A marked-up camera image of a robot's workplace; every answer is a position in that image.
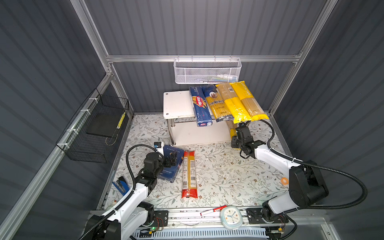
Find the yellow Pastatime spaghetti bag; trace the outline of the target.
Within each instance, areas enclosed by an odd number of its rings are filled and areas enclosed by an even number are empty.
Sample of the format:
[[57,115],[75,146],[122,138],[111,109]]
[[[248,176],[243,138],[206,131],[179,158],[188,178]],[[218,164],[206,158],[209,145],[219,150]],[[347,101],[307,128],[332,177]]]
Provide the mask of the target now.
[[238,147],[238,144],[237,144],[237,132],[236,132],[236,128],[238,127],[238,125],[234,124],[233,121],[226,121],[226,123],[230,131],[231,147],[239,150],[240,148]]

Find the blue rigatoni pasta box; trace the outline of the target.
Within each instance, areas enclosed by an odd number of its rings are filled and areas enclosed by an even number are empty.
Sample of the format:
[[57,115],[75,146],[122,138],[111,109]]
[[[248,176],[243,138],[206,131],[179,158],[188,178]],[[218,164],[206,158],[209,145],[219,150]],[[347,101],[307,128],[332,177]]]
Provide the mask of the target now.
[[163,147],[163,155],[165,157],[164,169],[159,175],[162,180],[173,183],[182,165],[184,158],[184,150],[165,145]]

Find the blue yellow spaghetti bag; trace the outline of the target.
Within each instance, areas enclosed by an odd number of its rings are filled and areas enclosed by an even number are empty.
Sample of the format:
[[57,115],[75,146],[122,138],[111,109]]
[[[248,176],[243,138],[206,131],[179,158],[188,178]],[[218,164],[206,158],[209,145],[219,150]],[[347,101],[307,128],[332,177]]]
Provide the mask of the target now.
[[202,86],[202,90],[216,122],[234,120],[234,116],[231,114],[215,85]]

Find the blue spaghetti box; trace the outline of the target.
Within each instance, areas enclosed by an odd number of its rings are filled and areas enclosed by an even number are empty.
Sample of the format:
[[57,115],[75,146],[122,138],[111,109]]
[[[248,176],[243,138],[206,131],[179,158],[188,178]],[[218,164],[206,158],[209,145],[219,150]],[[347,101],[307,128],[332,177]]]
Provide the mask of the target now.
[[211,126],[212,116],[204,96],[202,87],[190,87],[190,95],[198,127]]

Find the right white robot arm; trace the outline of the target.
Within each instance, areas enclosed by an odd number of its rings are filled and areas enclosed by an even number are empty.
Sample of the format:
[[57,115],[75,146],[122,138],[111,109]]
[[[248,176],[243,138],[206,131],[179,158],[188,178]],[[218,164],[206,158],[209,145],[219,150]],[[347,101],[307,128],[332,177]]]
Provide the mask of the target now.
[[[272,223],[279,215],[303,209],[312,210],[341,210],[361,204],[368,196],[366,185],[357,177],[346,172],[329,167],[317,165],[313,161],[302,161],[276,151],[271,146],[271,140],[255,141],[248,127],[248,122],[239,123],[235,129],[236,135],[232,137],[231,146],[240,149],[243,159],[249,157],[263,161],[279,170],[289,181],[287,193],[274,197],[262,205],[261,216],[266,223]],[[318,202],[329,195],[321,171],[332,172],[357,183],[361,195],[354,201],[341,205],[324,206]]]

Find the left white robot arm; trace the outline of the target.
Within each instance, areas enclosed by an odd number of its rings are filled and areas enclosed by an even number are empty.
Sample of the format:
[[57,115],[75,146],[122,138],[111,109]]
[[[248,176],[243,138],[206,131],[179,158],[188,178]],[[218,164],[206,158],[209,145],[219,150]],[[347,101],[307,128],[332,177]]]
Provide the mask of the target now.
[[126,164],[133,180],[130,190],[102,215],[92,216],[85,227],[81,240],[133,240],[134,234],[152,237],[165,226],[167,212],[157,217],[154,205],[145,199],[155,188],[158,177],[165,168],[179,167],[184,151],[169,146],[149,146],[151,152],[144,159],[144,168],[135,176],[130,166],[129,155]]

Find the white two-tier shelf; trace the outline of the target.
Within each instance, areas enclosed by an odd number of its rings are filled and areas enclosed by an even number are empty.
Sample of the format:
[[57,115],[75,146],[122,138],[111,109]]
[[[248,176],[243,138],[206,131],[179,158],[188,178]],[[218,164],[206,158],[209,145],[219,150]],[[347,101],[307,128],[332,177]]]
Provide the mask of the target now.
[[176,119],[195,116],[189,91],[164,93],[164,119],[172,146],[207,145],[231,141],[230,129],[225,122],[213,121],[208,127],[198,127],[196,121],[176,123]]

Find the blue black small tool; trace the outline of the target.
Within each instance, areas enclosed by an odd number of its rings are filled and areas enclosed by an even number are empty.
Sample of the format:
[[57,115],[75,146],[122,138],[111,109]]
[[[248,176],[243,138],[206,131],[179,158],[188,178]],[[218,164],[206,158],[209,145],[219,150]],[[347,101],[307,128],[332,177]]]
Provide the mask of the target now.
[[116,181],[113,181],[112,184],[123,196],[130,190],[129,185],[123,176],[119,177]]

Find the red spaghetti bag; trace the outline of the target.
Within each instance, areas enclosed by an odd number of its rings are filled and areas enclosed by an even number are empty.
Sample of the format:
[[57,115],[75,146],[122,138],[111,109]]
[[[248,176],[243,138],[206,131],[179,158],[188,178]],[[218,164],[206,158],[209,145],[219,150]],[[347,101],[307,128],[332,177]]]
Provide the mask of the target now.
[[198,198],[195,152],[184,152],[182,198]]

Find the red white marker pen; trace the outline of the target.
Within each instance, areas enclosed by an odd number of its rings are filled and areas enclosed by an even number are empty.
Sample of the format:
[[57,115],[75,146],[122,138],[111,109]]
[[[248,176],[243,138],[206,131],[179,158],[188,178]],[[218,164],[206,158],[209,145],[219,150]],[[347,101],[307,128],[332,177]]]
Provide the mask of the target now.
[[224,205],[224,206],[220,206],[218,208],[205,210],[205,211],[200,213],[200,216],[205,216],[205,215],[208,215],[208,214],[211,214],[211,213],[219,212],[219,211],[221,211],[222,209],[224,209],[226,207],[227,207],[227,205]]

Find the white alarm clock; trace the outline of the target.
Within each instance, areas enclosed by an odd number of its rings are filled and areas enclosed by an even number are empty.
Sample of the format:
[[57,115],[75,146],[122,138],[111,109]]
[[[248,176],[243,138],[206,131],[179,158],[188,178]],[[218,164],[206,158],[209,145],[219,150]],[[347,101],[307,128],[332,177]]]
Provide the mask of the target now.
[[235,206],[227,206],[221,210],[220,219],[228,230],[237,230],[243,225],[243,216],[240,209]]

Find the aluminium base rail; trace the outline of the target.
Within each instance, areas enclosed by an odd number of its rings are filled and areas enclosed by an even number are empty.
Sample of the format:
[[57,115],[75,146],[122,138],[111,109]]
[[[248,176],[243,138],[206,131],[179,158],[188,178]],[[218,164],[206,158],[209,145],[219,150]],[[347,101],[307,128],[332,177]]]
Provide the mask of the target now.
[[290,220],[279,214],[272,222],[262,217],[260,207],[239,207],[241,225],[229,229],[220,211],[212,208],[156,209],[151,226],[135,230],[129,240],[240,240],[245,238],[279,240],[285,235]]

